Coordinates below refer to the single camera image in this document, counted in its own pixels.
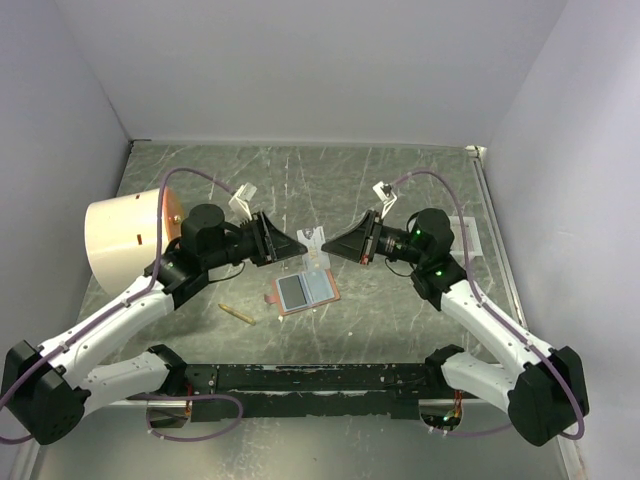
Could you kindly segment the silver VIP card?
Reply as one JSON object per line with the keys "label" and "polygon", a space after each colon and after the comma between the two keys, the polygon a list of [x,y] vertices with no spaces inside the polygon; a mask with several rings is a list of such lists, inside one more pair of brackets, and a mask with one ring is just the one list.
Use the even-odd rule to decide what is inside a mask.
{"label": "silver VIP card", "polygon": [[297,241],[307,249],[307,252],[302,256],[306,270],[328,270],[331,268],[329,255],[321,249],[325,243],[322,226],[300,229],[296,235]]}

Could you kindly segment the black credit card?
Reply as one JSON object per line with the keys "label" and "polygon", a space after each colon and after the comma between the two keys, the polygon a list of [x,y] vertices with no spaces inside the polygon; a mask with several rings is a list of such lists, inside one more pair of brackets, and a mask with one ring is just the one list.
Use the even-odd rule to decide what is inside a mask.
{"label": "black credit card", "polygon": [[283,307],[286,311],[301,308],[307,304],[303,286],[298,275],[278,280]]}

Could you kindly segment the brown leather card holder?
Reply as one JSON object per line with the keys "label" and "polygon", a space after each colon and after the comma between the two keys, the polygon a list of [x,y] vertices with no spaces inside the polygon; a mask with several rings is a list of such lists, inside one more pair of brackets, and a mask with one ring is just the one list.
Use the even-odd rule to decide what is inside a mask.
{"label": "brown leather card holder", "polygon": [[[307,304],[295,310],[286,311],[283,307],[278,280],[284,277],[298,275],[307,299]],[[287,316],[304,310],[313,309],[321,305],[338,301],[341,296],[335,279],[330,270],[310,270],[278,278],[272,282],[272,291],[264,295],[264,302],[276,305],[281,316]]]}

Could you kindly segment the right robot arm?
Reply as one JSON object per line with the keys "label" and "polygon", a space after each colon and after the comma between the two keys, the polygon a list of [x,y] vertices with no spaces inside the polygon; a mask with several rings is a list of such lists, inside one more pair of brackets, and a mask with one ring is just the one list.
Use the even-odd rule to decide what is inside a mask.
{"label": "right robot arm", "polygon": [[579,355],[535,337],[480,291],[471,269],[451,253],[456,236],[444,211],[421,210],[409,223],[410,230],[388,227],[369,210],[322,250],[362,265],[378,255],[410,264],[418,296],[461,324],[495,358],[488,364],[457,346],[434,352],[424,374],[431,395],[443,398],[458,390],[482,399],[535,446],[556,436],[581,438],[589,403]]}

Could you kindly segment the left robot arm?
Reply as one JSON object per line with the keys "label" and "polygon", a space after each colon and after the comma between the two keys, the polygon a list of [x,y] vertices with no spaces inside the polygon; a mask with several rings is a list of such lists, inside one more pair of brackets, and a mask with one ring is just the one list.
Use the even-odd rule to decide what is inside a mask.
{"label": "left robot arm", "polygon": [[166,346],[111,366],[100,363],[142,328],[207,288],[211,270],[246,260],[261,267],[306,251],[262,212],[235,226],[216,205],[194,207],[179,236],[118,297],[37,347],[21,341],[7,352],[2,407],[29,439],[48,445],[114,401],[153,392],[178,397],[187,385],[186,364]]}

